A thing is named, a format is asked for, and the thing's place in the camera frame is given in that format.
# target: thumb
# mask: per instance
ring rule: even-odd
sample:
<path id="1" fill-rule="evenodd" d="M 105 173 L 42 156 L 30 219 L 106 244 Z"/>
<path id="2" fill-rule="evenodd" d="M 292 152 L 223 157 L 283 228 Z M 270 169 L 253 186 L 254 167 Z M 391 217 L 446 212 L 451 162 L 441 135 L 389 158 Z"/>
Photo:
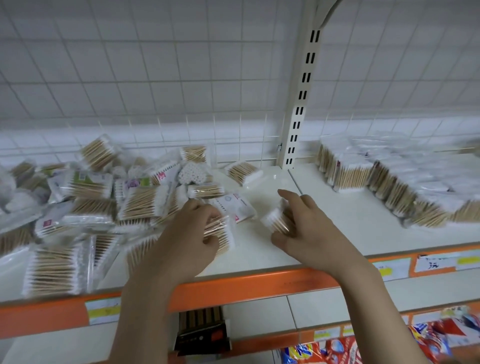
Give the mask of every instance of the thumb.
<path id="1" fill-rule="evenodd" d="M 288 236 L 283 235 L 281 232 L 275 231 L 270 238 L 272 244 L 277 248 L 287 253 L 288 250 Z"/>
<path id="2" fill-rule="evenodd" d="M 209 250 L 211 250 L 213 257 L 215 257 L 215 254 L 220 247 L 220 241 L 218 240 L 218 236 L 210 235 L 204 240 L 204 244 L 208 247 Z"/>

